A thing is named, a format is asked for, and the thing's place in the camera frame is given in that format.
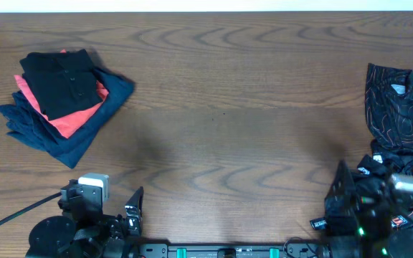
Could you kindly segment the black t-shirt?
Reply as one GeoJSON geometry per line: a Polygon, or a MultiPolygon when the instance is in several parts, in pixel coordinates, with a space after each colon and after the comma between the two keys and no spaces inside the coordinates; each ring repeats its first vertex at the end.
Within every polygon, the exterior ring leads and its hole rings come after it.
{"type": "Polygon", "coordinates": [[[29,53],[19,61],[41,114],[50,120],[87,110],[102,102],[95,65],[86,50],[29,53]]]}

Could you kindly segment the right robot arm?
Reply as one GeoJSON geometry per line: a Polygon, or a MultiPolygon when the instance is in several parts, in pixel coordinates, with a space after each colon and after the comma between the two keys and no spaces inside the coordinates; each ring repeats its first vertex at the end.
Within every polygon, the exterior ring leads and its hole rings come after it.
{"type": "Polygon", "coordinates": [[[413,257],[413,176],[352,173],[340,161],[324,199],[328,243],[319,257],[413,257]]]}

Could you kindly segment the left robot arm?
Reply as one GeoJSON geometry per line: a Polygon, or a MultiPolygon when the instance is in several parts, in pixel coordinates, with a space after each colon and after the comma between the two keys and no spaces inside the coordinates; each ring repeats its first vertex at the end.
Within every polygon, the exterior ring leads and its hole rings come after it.
{"type": "Polygon", "coordinates": [[[126,202],[125,216],[103,213],[105,192],[99,186],[70,183],[60,193],[62,214],[31,230],[26,257],[140,257],[136,239],[142,235],[142,187],[126,202]]]}

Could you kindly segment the black sports shorts with logo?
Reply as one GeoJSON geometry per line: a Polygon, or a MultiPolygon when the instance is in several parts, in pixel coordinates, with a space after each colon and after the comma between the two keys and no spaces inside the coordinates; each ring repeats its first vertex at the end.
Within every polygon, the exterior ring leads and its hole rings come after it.
{"type": "MultiPolygon", "coordinates": [[[[364,156],[355,171],[352,171],[354,182],[359,182],[368,195],[360,195],[357,203],[358,211],[355,213],[358,222],[356,235],[358,237],[384,237],[394,230],[413,227],[410,216],[405,212],[411,206],[396,204],[388,186],[388,179],[394,169],[374,160],[371,156],[364,156]]],[[[315,230],[326,232],[325,215],[310,221],[315,230]]]]}

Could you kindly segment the black orange patterned garment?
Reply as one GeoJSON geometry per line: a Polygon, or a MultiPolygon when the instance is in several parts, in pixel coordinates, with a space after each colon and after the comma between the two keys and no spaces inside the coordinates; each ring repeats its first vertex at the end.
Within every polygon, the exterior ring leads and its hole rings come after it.
{"type": "Polygon", "coordinates": [[[413,176],[413,71],[368,64],[364,104],[373,159],[413,176]]]}

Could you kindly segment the folded red shirt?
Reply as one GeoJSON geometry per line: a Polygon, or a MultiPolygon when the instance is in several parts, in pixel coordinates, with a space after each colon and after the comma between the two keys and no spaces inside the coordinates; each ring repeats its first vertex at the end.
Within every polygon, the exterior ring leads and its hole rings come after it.
{"type": "Polygon", "coordinates": [[[77,111],[62,118],[50,120],[46,115],[41,114],[39,103],[37,102],[35,96],[32,94],[27,81],[22,77],[22,75],[15,75],[14,79],[16,80],[17,86],[22,92],[23,96],[27,99],[29,105],[34,108],[34,110],[38,114],[40,114],[42,118],[44,118],[50,125],[57,129],[60,135],[65,138],[71,137],[82,125],[84,125],[96,113],[96,111],[100,108],[109,94],[108,90],[97,78],[98,94],[102,98],[102,102],[87,110],[77,111]]]}

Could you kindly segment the folded navy blue garment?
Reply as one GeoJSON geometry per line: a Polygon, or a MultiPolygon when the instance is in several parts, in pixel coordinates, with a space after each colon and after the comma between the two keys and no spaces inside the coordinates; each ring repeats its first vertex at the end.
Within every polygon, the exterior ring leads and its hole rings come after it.
{"type": "Polygon", "coordinates": [[[101,69],[95,76],[109,94],[96,113],[71,137],[65,138],[50,125],[19,90],[12,94],[14,104],[0,105],[0,113],[7,119],[7,135],[21,143],[50,154],[68,168],[74,168],[97,135],[99,129],[118,111],[134,91],[135,83],[101,69]]]}

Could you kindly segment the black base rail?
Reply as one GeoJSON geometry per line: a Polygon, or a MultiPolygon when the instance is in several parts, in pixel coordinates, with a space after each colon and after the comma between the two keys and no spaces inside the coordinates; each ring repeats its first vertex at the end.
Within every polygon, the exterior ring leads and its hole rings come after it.
{"type": "Polygon", "coordinates": [[[288,241],[265,245],[140,244],[136,258],[315,258],[330,257],[327,247],[315,242],[288,241]]]}

